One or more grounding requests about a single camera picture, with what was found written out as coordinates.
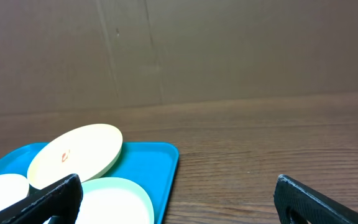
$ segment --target cardboard panel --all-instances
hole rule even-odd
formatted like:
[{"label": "cardboard panel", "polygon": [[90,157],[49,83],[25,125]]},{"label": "cardboard panel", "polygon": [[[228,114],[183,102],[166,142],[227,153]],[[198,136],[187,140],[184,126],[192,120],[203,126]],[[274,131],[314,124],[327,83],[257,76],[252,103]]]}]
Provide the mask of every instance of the cardboard panel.
[{"label": "cardboard panel", "polygon": [[100,0],[99,3],[120,105],[161,103],[160,74],[145,1]]},{"label": "cardboard panel", "polygon": [[93,1],[0,1],[0,113],[117,106]]},{"label": "cardboard panel", "polygon": [[147,3],[166,103],[358,90],[358,2]]}]

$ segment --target brown wooden surface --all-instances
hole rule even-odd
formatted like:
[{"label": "brown wooden surface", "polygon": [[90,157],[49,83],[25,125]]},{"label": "brown wooden surface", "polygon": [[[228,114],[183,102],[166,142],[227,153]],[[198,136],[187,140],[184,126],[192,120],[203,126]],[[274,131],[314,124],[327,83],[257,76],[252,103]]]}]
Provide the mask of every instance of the brown wooden surface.
[{"label": "brown wooden surface", "polygon": [[278,174],[358,212],[358,93],[0,116],[0,157],[92,123],[179,149],[166,223],[278,223]]},{"label": "brown wooden surface", "polygon": [[0,0],[0,114],[342,91],[355,0]]}]

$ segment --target table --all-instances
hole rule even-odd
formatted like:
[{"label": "table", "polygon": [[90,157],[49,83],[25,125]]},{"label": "table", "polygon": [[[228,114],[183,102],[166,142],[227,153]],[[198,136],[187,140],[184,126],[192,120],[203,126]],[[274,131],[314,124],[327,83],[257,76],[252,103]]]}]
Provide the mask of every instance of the table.
[{"label": "table", "polygon": [[358,212],[358,93],[0,115],[0,158],[92,123],[180,150],[166,223],[278,223],[279,174]]}]

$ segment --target tray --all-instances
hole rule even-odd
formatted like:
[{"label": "tray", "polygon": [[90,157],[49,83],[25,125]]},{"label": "tray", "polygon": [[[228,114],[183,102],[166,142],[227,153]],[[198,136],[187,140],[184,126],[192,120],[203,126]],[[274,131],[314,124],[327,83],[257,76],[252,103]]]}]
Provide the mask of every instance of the tray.
[{"label": "tray", "polygon": [[[48,143],[20,147],[0,159],[0,174],[27,175],[31,160]],[[165,142],[125,142],[117,162],[102,177],[122,177],[139,184],[149,195],[154,222],[162,223],[179,160],[178,149]]]}]

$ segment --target wall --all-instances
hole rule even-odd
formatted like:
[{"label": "wall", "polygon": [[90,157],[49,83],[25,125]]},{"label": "wall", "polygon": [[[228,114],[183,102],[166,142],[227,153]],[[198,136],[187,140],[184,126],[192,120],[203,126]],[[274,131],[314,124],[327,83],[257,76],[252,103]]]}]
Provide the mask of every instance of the wall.
[{"label": "wall", "polygon": [[0,0],[0,114],[358,91],[358,1]]}]

